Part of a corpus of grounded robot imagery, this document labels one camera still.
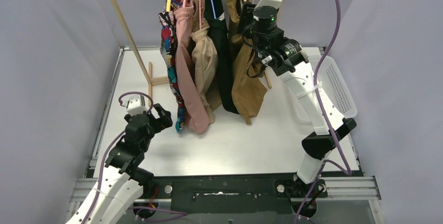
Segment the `tan brown shorts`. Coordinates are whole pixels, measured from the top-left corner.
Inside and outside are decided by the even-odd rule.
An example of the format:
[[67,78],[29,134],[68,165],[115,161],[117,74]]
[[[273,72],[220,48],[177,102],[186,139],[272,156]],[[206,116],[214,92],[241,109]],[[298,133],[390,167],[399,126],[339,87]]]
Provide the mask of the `tan brown shorts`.
[[251,67],[255,51],[244,43],[238,32],[241,5],[245,0],[226,0],[229,14],[228,39],[231,54],[234,58],[234,84],[231,90],[234,105],[247,125],[258,116],[267,88],[258,78],[251,78],[247,70]]

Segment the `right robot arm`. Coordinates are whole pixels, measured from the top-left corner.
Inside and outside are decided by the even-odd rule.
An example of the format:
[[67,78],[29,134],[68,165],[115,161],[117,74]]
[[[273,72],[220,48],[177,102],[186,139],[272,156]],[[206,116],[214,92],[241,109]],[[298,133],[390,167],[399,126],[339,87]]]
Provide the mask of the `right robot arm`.
[[314,180],[324,161],[338,142],[356,126],[333,104],[322,85],[314,77],[308,55],[298,41],[284,36],[277,26],[278,10],[272,6],[252,6],[248,25],[242,35],[251,39],[263,67],[270,67],[297,97],[312,122],[314,131],[301,142],[304,157],[296,172],[294,190],[307,196],[314,190]]

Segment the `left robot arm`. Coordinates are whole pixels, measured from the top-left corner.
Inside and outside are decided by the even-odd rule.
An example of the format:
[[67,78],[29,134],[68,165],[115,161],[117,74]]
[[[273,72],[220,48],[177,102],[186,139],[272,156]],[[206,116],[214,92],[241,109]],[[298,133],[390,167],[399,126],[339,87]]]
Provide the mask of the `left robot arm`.
[[153,173],[140,168],[157,133],[173,125],[171,113],[159,103],[136,115],[127,114],[123,130],[106,149],[99,176],[67,223],[117,223],[140,196],[155,188]]

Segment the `black shorts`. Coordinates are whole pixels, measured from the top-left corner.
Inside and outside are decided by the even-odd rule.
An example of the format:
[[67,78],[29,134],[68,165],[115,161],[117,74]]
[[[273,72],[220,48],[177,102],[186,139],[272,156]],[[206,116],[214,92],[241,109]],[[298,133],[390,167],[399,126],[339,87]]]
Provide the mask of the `black shorts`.
[[210,0],[205,0],[204,18],[208,22],[208,36],[217,51],[218,64],[216,82],[223,108],[231,113],[238,114],[232,98],[234,84],[233,57],[229,48],[228,28],[226,24],[222,0],[214,0],[217,19],[213,18]]

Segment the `pink shorts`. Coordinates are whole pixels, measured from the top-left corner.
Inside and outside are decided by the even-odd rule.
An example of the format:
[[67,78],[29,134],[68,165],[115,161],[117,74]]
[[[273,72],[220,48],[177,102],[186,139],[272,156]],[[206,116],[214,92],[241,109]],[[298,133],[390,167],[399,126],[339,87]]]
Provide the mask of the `pink shorts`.
[[182,7],[175,10],[176,34],[178,48],[176,52],[176,69],[178,86],[185,106],[185,126],[192,132],[201,134],[209,126],[209,118],[204,109],[194,83],[194,63],[190,54],[192,15],[194,8]]

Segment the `beige shorts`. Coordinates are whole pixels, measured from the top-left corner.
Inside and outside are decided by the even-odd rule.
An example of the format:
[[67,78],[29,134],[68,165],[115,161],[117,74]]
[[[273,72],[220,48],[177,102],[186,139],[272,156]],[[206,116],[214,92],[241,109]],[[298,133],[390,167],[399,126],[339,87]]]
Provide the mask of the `beige shorts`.
[[194,62],[194,83],[209,118],[215,122],[214,111],[221,105],[218,85],[215,79],[218,54],[213,40],[208,36],[209,24],[204,18],[205,0],[193,0],[195,12],[192,21],[191,38],[195,43],[192,51]]

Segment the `colourful comic print shorts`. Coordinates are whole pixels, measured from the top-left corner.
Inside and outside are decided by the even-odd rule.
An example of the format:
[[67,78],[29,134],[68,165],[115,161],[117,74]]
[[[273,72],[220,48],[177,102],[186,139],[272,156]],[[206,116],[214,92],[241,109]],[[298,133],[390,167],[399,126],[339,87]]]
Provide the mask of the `colourful comic print shorts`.
[[176,69],[176,52],[178,43],[176,36],[176,18],[174,12],[181,6],[181,4],[181,0],[172,0],[171,11],[166,12],[164,7],[163,11],[158,14],[159,22],[161,24],[160,53],[165,61],[169,86],[177,103],[177,120],[174,127],[176,132],[179,134],[184,128],[185,106],[184,99],[182,98],[178,86]]

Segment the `wooden clothes rack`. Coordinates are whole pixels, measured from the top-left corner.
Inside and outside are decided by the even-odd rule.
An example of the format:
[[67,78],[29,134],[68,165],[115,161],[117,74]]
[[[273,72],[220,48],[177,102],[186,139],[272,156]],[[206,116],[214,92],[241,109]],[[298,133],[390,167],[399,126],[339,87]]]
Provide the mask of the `wooden clothes rack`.
[[[111,28],[113,36],[121,47],[130,47],[126,33],[119,21],[117,13],[114,10],[111,0],[97,0],[105,18]],[[153,77],[165,76],[166,66],[164,60],[159,54],[161,45],[161,25],[158,13],[163,11],[166,0],[116,0],[120,12],[126,22],[132,39],[141,54],[142,60],[148,68],[148,61],[153,64]],[[119,89],[116,98],[126,91],[148,92],[147,80],[141,71],[141,68],[131,52],[130,55],[124,54],[124,58],[131,56],[132,59],[124,59],[122,77],[117,81]],[[153,98],[155,103],[160,103],[168,111],[177,108],[176,100],[168,84],[153,86]]]

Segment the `white plastic basket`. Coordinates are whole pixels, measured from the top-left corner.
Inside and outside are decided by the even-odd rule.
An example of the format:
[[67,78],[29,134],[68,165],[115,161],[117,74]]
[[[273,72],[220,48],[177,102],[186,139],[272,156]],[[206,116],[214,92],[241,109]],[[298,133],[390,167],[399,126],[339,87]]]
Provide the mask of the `white plastic basket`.
[[357,107],[347,84],[335,60],[330,56],[326,56],[320,65],[318,83],[320,82],[330,100],[346,118],[357,115]]

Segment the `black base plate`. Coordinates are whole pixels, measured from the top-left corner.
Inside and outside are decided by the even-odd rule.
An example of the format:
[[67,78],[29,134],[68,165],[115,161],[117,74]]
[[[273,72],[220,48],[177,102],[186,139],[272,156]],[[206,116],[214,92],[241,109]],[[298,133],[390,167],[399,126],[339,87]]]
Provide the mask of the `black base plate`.
[[187,214],[290,214],[305,196],[326,198],[324,180],[305,184],[294,173],[244,175],[157,176],[156,189],[144,193],[136,206],[169,204]]

